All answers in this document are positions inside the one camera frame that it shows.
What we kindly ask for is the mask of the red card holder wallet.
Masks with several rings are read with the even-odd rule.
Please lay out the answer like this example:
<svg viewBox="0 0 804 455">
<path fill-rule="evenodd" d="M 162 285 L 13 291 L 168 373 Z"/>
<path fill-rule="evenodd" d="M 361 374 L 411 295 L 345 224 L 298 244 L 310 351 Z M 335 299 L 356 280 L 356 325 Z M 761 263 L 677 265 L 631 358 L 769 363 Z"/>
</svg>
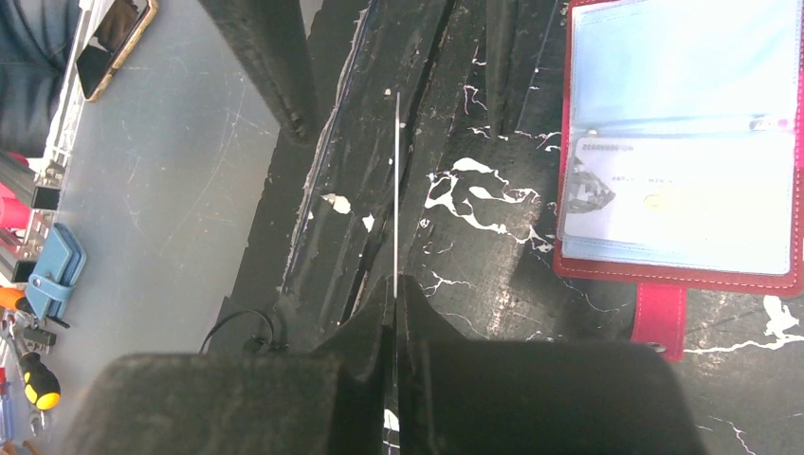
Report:
<svg viewBox="0 0 804 455">
<path fill-rule="evenodd" d="M 670 361 L 688 290 L 802 292 L 801 2 L 573 1 L 564 64 L 558 274 Z"/>
</svg>

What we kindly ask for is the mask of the clear white card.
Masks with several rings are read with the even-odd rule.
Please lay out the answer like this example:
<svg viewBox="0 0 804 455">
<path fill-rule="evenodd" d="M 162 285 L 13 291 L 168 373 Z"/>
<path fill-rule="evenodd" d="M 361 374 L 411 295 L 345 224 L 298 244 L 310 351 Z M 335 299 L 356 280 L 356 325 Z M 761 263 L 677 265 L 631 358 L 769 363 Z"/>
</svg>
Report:
<svg viewBox="0 0 804 455">
<path fill-rule="evenodd" d="M 398 298 L 399 280 L 399 223 L 400 223 L 400 174 L 401 174 L 401 96 L 395 95 L 394 110 L 394 156 L 393 156 L 393 298 Z"/>
</svg>

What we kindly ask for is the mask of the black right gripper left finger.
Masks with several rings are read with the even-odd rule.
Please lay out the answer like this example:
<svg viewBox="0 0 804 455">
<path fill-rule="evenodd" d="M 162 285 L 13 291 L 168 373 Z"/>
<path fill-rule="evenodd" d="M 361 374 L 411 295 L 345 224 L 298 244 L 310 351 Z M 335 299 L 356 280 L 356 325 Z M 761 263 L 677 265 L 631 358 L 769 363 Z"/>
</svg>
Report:
<svg viewBox="0 0 804 455">
<path fill-rule="evenodd" d="M 96 378 L 66 454 L 379 454 L 392 282 L 305 354 L 138 354 Z"/>
</svg>

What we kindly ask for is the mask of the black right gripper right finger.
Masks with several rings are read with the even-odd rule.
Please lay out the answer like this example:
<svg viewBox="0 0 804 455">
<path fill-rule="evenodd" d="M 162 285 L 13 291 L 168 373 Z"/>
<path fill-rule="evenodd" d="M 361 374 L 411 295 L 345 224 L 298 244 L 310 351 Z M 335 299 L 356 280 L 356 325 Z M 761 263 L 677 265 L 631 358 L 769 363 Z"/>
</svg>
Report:
<svg viewBox="0 0 804 455">
<path fill-rule="evenodd" d="M 405 454 L 703 454 L 669 365 L 624 341 L 464 337 L 396 280 Z"/>
</svg>

